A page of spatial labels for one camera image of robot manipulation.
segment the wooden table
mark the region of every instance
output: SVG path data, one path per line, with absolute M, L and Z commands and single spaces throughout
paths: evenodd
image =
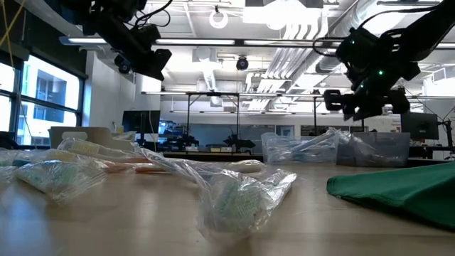
M 268 224 L 234 246 L 196 229 L 198 188 L 115 174 L 69 206 L 16 182 L 0 195 L 0 255 L 453 255 L 455 234 L 330 196 L 327 178 L 375 169 L 284 166 L 298 178 Z

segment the ceiling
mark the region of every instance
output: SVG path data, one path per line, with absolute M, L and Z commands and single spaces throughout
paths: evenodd
M 161 7 L 166 1 L 150 1 L 151 5 L 149 9 L 144 10 L 150 12 L 152 9 Z M 354 0 L 339 0 L 338 8 L 331 8 L 326 11 L 328 25 L 330 26 Z M 214 28 L 210 22 L 210 15 L 214 10 L 214 4 L 218 4 L 221 11 L 226 11 L 229 14 L 228 23 L 224 28 Z M 244 23 L 242 18 L 242 12 L 245 7 L 245 0 L 231 0 L 227 1 L 214 1 L 214 4 L 208 4 L 204 1 L 204 4 L 199 0 L 191 2 L 176 2 L 167 8 L 167 11 L 171 15 L 171 22 L 164 28 L 159 28 L 161 36 L 170 38 L 283 38 L 286 30 L 272 30 L 265 24 L 254 24 Z M 26 8 L 48 22 L 52 26 L 56 27 L 59 31 L 62 31 L 68 36 L 81 36 L 82 32 L 76 26 L 69 24 L 55 12 L 53 12 L 44 0 L 33 0 L 26 2 Z M 395 28 L 403 28 L 408 26 L 417 18 L 420 14 L 407 14 L 402 17 L 402 20 L 397 22 Z M 215 15 L 215 21 L 221 19 L 220 14 Z M 150 23 L 165 24 L 168 21 L 168 17 L 165 13 L 161 12 L 150 19 Z M 455 42 L 455 31 L 452 31 L 444 39 L 445 42 Z M 115 54 L 109 49 L 109 47 L 99 47 L 98 57 L 103 60 L 106 64 L 115 68 L 113 59 Z M 193 66 L 193 49 L 192 47 L 173 47 L 169 48 L 173 53 L 171 59 L 163 70 L 165 80 L 163 85 L 165 87 L 175 87 L 176 85 L 193 85 L 196 86 L 198 81 L 204 80 L 203 71 L 198 67 Z M 218 61 L 222 61 L 221 68 L 214 70 L 213 74 L 217 81 L 241 81 L 245 82 L 247 74 L 249 72 L 237 71 L 235 64 L 239 55 L 247 56 L 250 62 L 249 69 L 253 71 L 266 70 L 270 63 L 274 60 L 276 48 L 229 48 L 219 47 L 216 48 Z M 312 62 L 309 61 L 310 57 L 305 58 L 300 63 L 299 70 L 302 71 L 302 67 L 310 65 Z M 422 92 L 422 78 L 425 75 L 431 75 L 435 67 L 439 69 L 441 65 L 448 65 L 455 63 L 455 51 L 434 51 L 426 60 L 422 61 L 422 74 L 409 82 L 406 86 L 412 94 L 418 94 Z M 303 72 L 299 73 L 299 76 L 292 76 L 294 81 L 307 81 L 312 80 L 311 75 L 305 75 Z M 343 75 L 339 70 L 336 70 L 332 74 L 324 75 L 324 79 L 315 83 L 314 87 L 320 87 L 320 83 L 323 82 L 324 87 L 341 87 L 349 90 L 350 81 Z M 299 84 L 295 85 L 296 89 L 303 87 Z M 305 87 L 306 90 L 301 89 L 296 93 L 308 92 L 311 88 Z

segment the window frame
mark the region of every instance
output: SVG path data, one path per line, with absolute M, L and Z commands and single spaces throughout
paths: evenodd
M 59 65 L 55 65 L 53 62 L 46 60 L 45 58 L 42 58 L 39 55 L 32 55 L 35 58 L 38 58 L 42 61 L 47 62 L 50 65 L 54 65 L 57 68 L 60 68 L 61 70 L 70 73 L 71 75 L 74 75 L 75 77 L 78 78 L 79 80 L 79 99 L 77 101 L 77 109 L 74 110 L 73 108 L 66 107 L 63 105 L 59 105 L 56 103 L 52 102 L 47 102 L 45 100 L 40 100 L 37 98 L 29 97 L 26 95 L 22 95 L 22 81 L 23 81 L 23 69 L 24 69 L 24 61 L 21 61 L 20 63 L 14 63 L 15 67 L 14 68 L 14 86 L 13 86 L 13 91 L 9 92 L 7 90 L 2 90 L 0 89 L 0 95 L 8 97 L 11 101 L 11 115 L 10 115 L 10 120 L 9 120 L 9 131 L 14 132 L 14 140 L 17 140 L 18 138 L 18 125 L 19 125 L 19 117 L 21 116 L 21 104 L 22 102 L 30 102 L 35 105 L 43 106 L 43 107 L 48 107 L 51 109 L 55 110 L 62 110 L 65 112 L 71 112 L 75 114 L 76 116 L 76 127 L 82 126 L 82 109 L 83 109 L 83 102 L 84 102 L 84 89 L 85 89 L 85 77 L 82 77 L 81 75 L 75 74 L 74 72 L 71 72 L 71 70 L 66 70 L 65 68 L 60 67 Z M 10 63 L 5 63 L 4 61 L 0 61 L 4 65 L 7 65 L 11 67 Z M 19 145 L 21 149 L 30 149 L 33 147 L 34 149 L 36 148 L 35 145 Z M 38 146 L 39 148 L 50 148 L 49 146 Z

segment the green cloth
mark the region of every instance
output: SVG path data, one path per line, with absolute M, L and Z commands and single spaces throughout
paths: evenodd
M 327 181 L 327 192 L 455 230 L 455 163 L 335 176 Z

